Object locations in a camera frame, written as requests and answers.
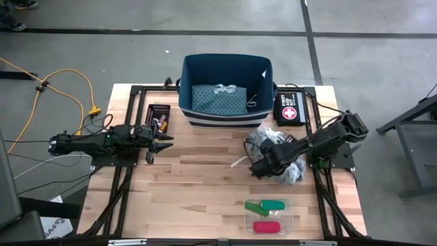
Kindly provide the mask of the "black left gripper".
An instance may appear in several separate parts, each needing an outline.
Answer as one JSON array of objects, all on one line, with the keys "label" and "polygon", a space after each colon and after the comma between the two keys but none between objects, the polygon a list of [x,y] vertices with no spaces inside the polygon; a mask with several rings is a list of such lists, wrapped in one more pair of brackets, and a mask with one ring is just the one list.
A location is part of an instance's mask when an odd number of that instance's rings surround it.
[{"label": "black left gripper", "polygon": [[173,137],[159,131],[155,132],[154,128],[148,128],[145,126],[138,126],[135,128],[135,141],[140,146],[148,149],[145,158],[148,164],[154,163],[154,154],[158,154],[160,151],[173,145],[172,143],[155,143],[155,139],[167,141],[173,140]]}]

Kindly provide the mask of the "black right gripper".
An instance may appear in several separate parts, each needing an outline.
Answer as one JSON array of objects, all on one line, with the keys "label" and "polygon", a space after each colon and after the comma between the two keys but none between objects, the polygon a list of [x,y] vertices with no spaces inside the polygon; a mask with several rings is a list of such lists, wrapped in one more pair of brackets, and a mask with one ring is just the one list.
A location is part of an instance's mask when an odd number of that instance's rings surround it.
[{"label": "black right gripper", "polygon": [[286,163],[287,153],[290,151],[290,144],[273,143],[270,139],[262,142],[261,152],[263,159],[252,163],[250,171],[253,175],[261,175],[261,177],[272,177],[277,175],[277,171],[283,171],[287,168]]}]

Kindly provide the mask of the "grey patterned gown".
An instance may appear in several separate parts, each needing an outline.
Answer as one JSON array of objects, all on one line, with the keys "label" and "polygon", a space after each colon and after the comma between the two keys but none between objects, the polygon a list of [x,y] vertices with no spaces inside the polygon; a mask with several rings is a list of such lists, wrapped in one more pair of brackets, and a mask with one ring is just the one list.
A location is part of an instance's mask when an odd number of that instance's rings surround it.
[{"label": "grey patterned gown", "polygon": [[[268,126],[261,126],[252,131],[248,137],[244,138],[243,147],[246,156],[234,161],[230,167],[234,168],[245,159],[252,163],[260,161],[264,158],[260,151],[261,144],[264,140],[269,139],[274,144],[283,144],[285,142],[295,141],[293,135],[285,134],[281,131],[274,131]],[[300,155],[294,162],[285,169],[279,176],[272,176],[270,179],[283,185],[294,185],[297,182],[302,182],[307,168],[306,160],[303,155]]]}]

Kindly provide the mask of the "dark green bandage roll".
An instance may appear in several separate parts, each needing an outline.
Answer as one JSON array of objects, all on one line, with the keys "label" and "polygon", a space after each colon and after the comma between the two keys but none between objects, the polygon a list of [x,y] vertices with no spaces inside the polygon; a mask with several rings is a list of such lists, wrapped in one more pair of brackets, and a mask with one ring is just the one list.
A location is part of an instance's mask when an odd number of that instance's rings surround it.
[{"label": "dark green bandage roll", "polygon": [[267,217],[270,214],[269,210],[265,210],[259,204],[255,204],[252,202],[245,202],[244,207],[247,210],[263,217]]}]

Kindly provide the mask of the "clear plastic container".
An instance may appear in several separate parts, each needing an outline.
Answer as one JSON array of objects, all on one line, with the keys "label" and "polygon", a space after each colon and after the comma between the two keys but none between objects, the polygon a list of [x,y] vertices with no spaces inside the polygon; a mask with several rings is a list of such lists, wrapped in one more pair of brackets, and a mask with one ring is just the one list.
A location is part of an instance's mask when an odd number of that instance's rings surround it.
[{"label": "clear plastic container", "polygon": [[[267,199],[247,199],[245,202],[252,202],[259,204],[262,200]],[[267,217],[257,215],[244,207],[244,223],[245,229],[248,233],[254,235],[286,235],[290,234],[294,230],[294,218],[292,215],[292,205],[287,199],[276,199],[285,203],[285,210],[269,210],[270,214]],[[281,224],[281,231],[277,234],[256,234],[253,231],[253,223],[256,221],[277,221]]]}]

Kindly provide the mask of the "red bandage roll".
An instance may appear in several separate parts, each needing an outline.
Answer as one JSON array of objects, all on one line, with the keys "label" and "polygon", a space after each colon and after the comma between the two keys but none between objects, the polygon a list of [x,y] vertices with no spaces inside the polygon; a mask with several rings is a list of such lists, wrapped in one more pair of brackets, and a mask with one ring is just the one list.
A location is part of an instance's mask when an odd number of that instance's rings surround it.
[{"label": "red bandage roll", "polygon": [[256,234],[277,234],[281,231],[281,224],[277,221],[256,221],[253,231]]}]

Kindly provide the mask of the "teal patterned gown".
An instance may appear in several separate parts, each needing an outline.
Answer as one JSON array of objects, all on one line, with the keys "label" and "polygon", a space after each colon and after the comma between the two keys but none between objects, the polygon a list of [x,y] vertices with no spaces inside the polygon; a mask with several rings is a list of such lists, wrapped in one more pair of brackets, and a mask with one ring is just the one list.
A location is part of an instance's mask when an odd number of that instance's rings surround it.
[{"label": "teal patterned gown", "polygon": [[247,88],[236,85],[195,85],[191,109],[211,115],[244,115],[248,108],[257,106],[256,97],[247,98]]}]

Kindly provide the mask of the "black mesh tray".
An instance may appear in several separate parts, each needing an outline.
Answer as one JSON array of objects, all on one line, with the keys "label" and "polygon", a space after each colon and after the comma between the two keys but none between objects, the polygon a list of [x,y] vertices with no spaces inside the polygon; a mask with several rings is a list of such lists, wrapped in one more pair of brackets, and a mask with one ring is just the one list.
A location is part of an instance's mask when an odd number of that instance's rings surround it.
[{"label": "black mesh tray", "polygon": [[146,113],[145,125],[151,127],[152,120],[154,118],[159,118],[162,114],[165,114],[167,116],[165,121],[168,122],[168,126],[169,126],[170,110],[171,110],[170,105],[149,104]]}]

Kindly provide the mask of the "black first aid kit pouch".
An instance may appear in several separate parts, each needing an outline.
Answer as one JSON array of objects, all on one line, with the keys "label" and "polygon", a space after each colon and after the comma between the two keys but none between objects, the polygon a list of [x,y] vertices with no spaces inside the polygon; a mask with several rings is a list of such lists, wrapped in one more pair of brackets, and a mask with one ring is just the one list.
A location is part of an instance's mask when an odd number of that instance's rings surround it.
[{"label": "black first aid kit pouch", "polygon": [[273,118],[278,126],[303,126],[306,123],[301,92],[278,92],[274,100]]}]

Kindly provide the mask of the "navy white striped fabric basket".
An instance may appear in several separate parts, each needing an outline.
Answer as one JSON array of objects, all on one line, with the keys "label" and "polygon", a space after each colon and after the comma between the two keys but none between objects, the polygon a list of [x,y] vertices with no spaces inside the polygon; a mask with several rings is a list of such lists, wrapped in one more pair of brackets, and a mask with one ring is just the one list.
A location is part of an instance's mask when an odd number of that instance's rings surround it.
[{"label": "navy white striped fabric basket", "polygon": [[[242,113],[206,113],[193,106],[193,88],[211,85],[204,98],[229,93],[229,87],[246,90]],[[242,54],[196,54],[184,58],[181,78],[176,82],[179,108],[192,126],[256,128],[272,111],[278,87],[273,80],[269,59]]]}]

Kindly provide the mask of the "white printed cardboard box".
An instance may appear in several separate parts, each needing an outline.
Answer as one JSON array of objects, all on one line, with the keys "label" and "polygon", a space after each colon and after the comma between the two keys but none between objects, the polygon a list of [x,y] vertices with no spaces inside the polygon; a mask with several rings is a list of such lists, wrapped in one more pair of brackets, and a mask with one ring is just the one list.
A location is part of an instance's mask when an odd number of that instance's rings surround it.
[{"label": "white printed cardboard box", "polygon": [[63,238],[73,231],[69,219],[60,217],[40,217],[45,239]]}]

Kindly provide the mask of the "black metal stand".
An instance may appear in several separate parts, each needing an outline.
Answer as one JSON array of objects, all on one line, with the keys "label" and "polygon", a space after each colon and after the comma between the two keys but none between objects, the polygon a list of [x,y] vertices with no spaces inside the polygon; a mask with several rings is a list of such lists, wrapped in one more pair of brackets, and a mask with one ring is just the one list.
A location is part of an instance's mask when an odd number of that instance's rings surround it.
[{"label": "black metal stand", "polygon": [[412,168],[416,188],[400,198],[437,194],[428,167],[437,167],[437,84],[416,106],[376,129],[379,135],[395,130],[407,162]]}]

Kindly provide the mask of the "grey chair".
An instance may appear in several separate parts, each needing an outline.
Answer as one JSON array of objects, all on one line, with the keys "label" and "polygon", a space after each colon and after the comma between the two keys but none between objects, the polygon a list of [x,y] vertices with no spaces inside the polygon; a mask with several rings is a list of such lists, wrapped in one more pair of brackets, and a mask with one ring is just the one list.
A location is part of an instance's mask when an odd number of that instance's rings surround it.
[{"label": "grey chair", "polygon": [[38,212],[22,209],[0,131],[0,243],[44,239]]}]

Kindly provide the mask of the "person's shoe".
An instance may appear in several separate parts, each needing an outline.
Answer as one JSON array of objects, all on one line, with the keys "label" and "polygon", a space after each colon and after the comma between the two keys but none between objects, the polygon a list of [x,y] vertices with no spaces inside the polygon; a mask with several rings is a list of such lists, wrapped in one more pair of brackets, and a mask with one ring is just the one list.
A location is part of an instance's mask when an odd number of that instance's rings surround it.
[{"label": "person's shoe", "polygon": [[9,0],[16,10],[33,10],[39,7],[36,0]]},{"label": "person's shoe", "polygon": [[0,24],[12,31],[24,31],[27,27],[24,23],[11,17],[9,14],[0,14]]}]

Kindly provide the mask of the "black aluminium table frame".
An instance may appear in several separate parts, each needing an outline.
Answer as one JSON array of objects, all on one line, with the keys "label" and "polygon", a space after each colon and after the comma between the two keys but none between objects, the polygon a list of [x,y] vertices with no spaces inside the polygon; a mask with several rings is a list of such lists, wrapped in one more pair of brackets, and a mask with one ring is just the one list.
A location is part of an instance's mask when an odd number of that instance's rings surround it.
[{"label": "black aluminium table frame", "polygon": [[244,207],[247,199],[283,199],[292,205],[285,238],[321,239],[322,226],[314,177],[307,170],[293,186],[252,177],[245,157],[247,128],[191,126],[178,105],[178,94],[157,85],[113,86],[108,112],[114,124],[134,122],[139,100],[171,107],[168,133],[173,145],[154,157],[140,154],[134,168],[123,237],[252,238]]}]

